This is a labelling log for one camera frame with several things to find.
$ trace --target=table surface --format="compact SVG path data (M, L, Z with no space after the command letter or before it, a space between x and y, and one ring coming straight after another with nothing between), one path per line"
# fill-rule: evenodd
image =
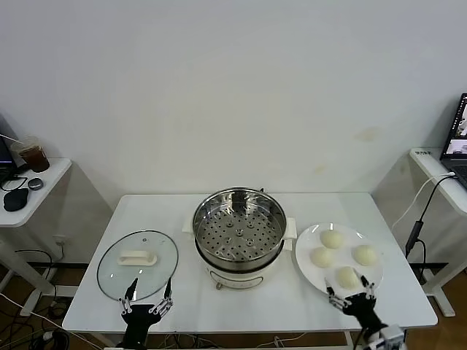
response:
M441 148L414 148L410 150L410 156L428 177L449 172L439 161L440 155ZM435 184L440 179L437 177L431 181ZM455 179L448 179L439 184L438 188L457 213L467 216L467 191L464 186Z
M316 222L348 225L371 239L382 253L384 277L375 308L381 320L423 327L437 317L368 193L273 194L301 233ZM98 287L96 269L105 251L137 230L170 235L179 250L172 278L174 306L150 333L278 333L360 329L357 321L328 304L327 295L301 274L294 252L283 252L274 273L246 290L215 289L182 226L206 195L126 195L120 200L66 313L63 327L82 333L124 333L117 301ZM163 291L140 303L158 303Z
M0 228L17 228L29 220L29 218L34 214L36 209L48 196L50 191L54 188L57 182L61 177L66 173L69 167L72 165L70 159L66 158L49 158L50 167L43 171L42 173L34 173L32 170L21 174L20 176L27 177L28 180L35 177L39 177L44 182L44 187L37 191L29 190L28 194L28 203L26 206L18 211L6 211L5 209L0 209ZM20 180L7 182L4 184L4 188L16 188ZM22 186L22 188L27 188L27 182ZM3 197L7 193L1 191L1 203L3 205Z

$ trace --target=stainless steel steamer basket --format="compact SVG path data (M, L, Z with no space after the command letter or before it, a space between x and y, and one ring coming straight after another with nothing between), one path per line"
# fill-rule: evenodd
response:
M286 226L275 199L243 187L210 195L193 216L199 254L229 273L249 273L272 263L282 250Z

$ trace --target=glass cup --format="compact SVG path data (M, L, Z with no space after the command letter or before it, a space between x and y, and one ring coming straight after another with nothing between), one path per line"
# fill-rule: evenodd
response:
M18 153L35 173L42 173L50 166L37 137L28 136L21 142L13 143L11 149Z

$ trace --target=laptop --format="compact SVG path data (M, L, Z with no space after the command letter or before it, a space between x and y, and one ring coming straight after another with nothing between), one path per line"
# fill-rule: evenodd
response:
M17 166L13 156L5 144L5 140L0 137L0 181L5 181L7 177L16 172Z
M441 152L441 163L458 177L467 188L467 93L460 97L459 107L452 121L446 144Z

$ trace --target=glass lid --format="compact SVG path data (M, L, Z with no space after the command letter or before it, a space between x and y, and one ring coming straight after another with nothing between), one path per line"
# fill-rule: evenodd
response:
M153 295L175 272L178 251L165 233L144 230L130 233L105 252L97 268L97 283L109 298L123 298L138 278L132 301Z

